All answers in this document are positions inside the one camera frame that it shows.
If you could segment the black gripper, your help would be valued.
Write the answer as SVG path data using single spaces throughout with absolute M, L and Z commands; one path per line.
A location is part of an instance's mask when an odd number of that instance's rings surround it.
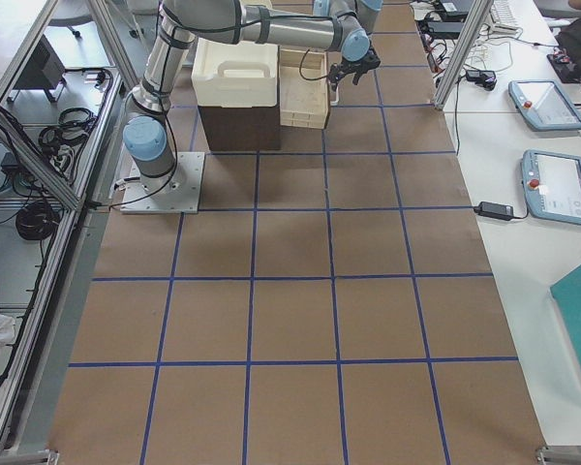
M 333 64 L 327 74 L 327 81 L 331 87 L 337 87 L 339 83 L 349 75 L 352 75 L 352 84 L 358 85 L 360 79 L 381 65 L 381 59 L 374 50 L 367 53 L 357 61 L 349 61 L 343 58 L 340 63 Z

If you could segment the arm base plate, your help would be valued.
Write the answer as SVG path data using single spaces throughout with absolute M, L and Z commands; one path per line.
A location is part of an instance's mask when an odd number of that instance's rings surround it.
M 137 164 L 132 162 L 129 176 L 137 180 L 125 184 L 120 211 L 126 214 L 196 214 L 204 161 L 203 152 L 179 152 L 178 167 L 171 176 L 156 179 L 141 176 Z

